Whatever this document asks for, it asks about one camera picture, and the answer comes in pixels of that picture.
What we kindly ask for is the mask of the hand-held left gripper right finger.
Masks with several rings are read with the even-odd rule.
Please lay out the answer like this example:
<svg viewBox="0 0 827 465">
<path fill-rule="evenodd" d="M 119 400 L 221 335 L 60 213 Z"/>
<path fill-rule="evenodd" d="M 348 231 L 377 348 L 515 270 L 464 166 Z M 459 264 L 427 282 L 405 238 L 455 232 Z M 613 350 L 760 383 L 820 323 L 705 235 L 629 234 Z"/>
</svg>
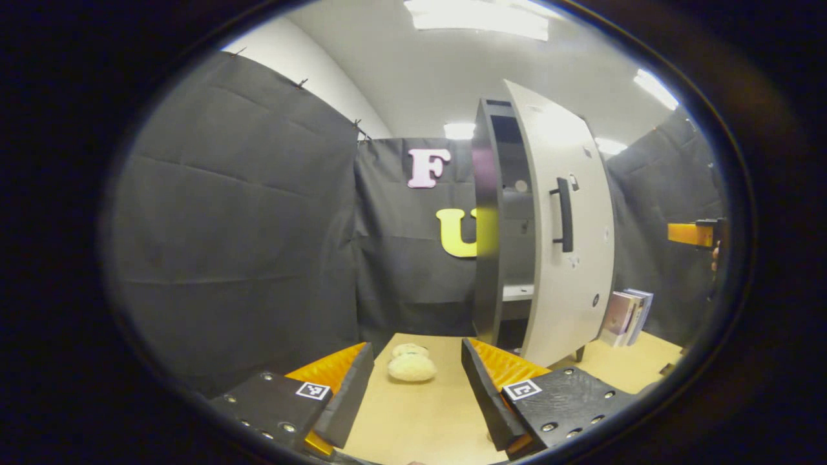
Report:
<svg viewBox="0 0 827 465">
<path fill-rule="evenodd" d="M 577 367 L 549 370 L 464 338 L 461 365 L 494 447 L 510 460 L 560 448 L 636 399 Z"/>
</svg>

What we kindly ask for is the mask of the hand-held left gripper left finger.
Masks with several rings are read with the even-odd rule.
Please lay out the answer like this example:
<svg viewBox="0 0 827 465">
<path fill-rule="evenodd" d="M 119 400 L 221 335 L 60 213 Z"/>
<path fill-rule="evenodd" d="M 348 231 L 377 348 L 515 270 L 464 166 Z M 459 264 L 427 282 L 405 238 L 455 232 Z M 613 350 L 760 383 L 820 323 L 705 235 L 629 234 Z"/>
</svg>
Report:
<svg viewBox="0 0 827 465">
<path fill-rule="evenodd" d="M 291 373 L 256 373 L 210 400 L 232 426 L 268 446 L 311 459 L 342 452 L 374 370 L 374 351 L 360 342 Z"/>
</svg>

